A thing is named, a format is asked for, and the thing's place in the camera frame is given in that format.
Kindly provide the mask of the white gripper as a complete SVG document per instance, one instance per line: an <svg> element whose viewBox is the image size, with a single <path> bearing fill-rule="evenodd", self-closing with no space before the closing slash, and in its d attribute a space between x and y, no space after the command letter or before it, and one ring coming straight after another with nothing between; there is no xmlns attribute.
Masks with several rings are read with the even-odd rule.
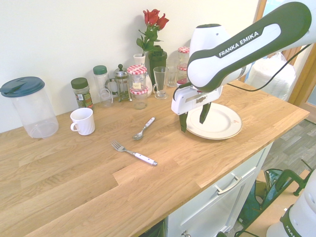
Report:
<svg viewBox="0 0 316 237"><path fill-rule="evenodd" d="M182 132L187 130L188 111L203 106L199 116L199 122L204 123L211 107L211 102L217 100L223 90L223 86L212 92L200 92L192 85L179 85L174 91L171 109L179 115Z"/></svg>

